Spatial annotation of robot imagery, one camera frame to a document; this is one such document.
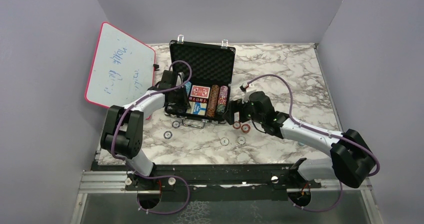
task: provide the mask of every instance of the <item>black aluminum case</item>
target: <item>black aluminum case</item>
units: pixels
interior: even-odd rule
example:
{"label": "black aluminum case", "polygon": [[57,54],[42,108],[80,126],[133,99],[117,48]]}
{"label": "black aluminum case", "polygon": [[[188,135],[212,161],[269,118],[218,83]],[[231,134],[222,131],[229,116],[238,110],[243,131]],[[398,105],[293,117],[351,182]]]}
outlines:
{"label": "black aluminum case", "polygon": [[[169,43],[169,51],[172,62],[176,60],[186,61],[192,70],[191,85],[212,87],[228,86],[228,96],[226,109],[230,101],[231,88],[230,84],[233,78],[234,60],[236,49],[226,45],[213,45],[194,42],[181,42],[172,40]],[[175,72],[183,72],[184,80],[189,76],[189,69],[183,63],[177,63],[172,67]],[[198,120],[203,122],[226,123],[222,116],[210,118],[186,112],[179,113],[177,110],[169,110],[165,107],[165,112],[173,117]]]}

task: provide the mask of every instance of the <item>whiteboard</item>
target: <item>whiteboard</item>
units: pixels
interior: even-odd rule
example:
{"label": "whiteboard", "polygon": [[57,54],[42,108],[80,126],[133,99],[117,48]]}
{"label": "whiteboard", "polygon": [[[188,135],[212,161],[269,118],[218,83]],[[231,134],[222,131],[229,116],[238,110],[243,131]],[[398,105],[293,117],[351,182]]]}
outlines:
{"label": "whiteboard", "polygon": [[155,51],[111,24],[100,28],[85,99],[103,107],[123,106],[152,86]]}

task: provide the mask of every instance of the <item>poker chip case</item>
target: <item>poker chip case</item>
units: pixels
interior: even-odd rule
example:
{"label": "poker chip case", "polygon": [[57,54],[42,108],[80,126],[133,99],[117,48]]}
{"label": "poker chip case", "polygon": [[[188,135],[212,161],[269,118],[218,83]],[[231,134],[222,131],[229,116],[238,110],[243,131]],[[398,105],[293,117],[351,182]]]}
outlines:
{"label": "poker chip case", "polygon": [[[223,40],[221,45],[204,44],[184,41],[184,36],[179,35],[177,40],[169,43],[169,51],[172,62],[183,60],[191,66],[192,74],[190,79],[190,87],[187,87],[187,95],[192,109],[197,112],[188,110],[175,110],[171,107],[165,107],[165,113],[172,117],[182,118],[183,125],[202,128],[202,126],[186,125],[184,119],[191,119],[203,122],[226,123],[222,117],[222,103],[225,102],[225,111],[230,100],[230,84],[233,78],[234,60],[236,49],[228,46],[228,40]],[[184,81],[189,76],[189,69],[183,63],[176,63],[172,70],[178,73],[184,73]],[[227,91],[225,93],[216,94],[216,85]]]}

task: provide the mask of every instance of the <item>gray wall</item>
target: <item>gray wall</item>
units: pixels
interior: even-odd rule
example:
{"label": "gray wall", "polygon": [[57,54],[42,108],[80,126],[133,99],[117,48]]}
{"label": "gray wall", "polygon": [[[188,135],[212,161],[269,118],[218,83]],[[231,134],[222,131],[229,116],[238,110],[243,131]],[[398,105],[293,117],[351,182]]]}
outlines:
{"label": "gray wall", "polygon": [[342,126],[381,161],[386,224],[423,223],[424,0],[344,0],[318,54]]}
{"label": "gray wall", "polygon": [[319,42],[342,0],[98,0],[108,20],[147,43]]}
{"label": "gray wall", "polygon": [[0,0],[0,223],[69,223],[105,111],[84,100],[97,0]]}

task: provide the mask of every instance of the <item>case lid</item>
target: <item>case lid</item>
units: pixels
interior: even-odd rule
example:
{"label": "case lid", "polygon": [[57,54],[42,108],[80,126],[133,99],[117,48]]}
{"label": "case lid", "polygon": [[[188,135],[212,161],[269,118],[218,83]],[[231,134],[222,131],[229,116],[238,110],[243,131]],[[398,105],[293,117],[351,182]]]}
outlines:
{"label": "case lid", "polygon": [[[226,45],[213,45],[193,42],[169,43],[171,60],[184,60],[191,66],[192,82],[228,85],[233,78],[236,49]],[[189,69],[183,63],[173,66],[173,71],[184,72],[188,77]]]}

